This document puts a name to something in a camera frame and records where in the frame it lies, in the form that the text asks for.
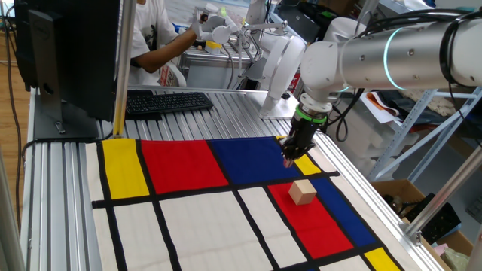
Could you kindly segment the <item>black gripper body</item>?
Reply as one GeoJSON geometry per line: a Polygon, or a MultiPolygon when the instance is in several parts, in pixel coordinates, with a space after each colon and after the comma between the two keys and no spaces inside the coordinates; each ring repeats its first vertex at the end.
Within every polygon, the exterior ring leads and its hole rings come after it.
{"type": "Polygon", "coordinates": [[[308,151],[314,146],[313,136],[320,126],[320,123],[315,123],[296,114],[291,119],[288,146],[296,151],[308,151]]]}

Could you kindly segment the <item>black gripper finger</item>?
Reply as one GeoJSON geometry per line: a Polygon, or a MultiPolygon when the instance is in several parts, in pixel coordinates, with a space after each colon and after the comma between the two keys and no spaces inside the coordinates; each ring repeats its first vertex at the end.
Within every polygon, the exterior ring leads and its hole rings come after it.
{"type": "Polygon", "coordinates": [[[283,166],[291,167],[297,159],[297,145],[291,139],[280,140],[283,156],[283,166]]]}
{"type": "Polygon", "coordinates": [[[308,152],[314,148],[316,145],[314,142],[310,142],[308,145],[303,147],[296,147],[297,151],[297,159],[295,160],[296,164],[307,163],[310,159],[308,157],[308,152]]]}

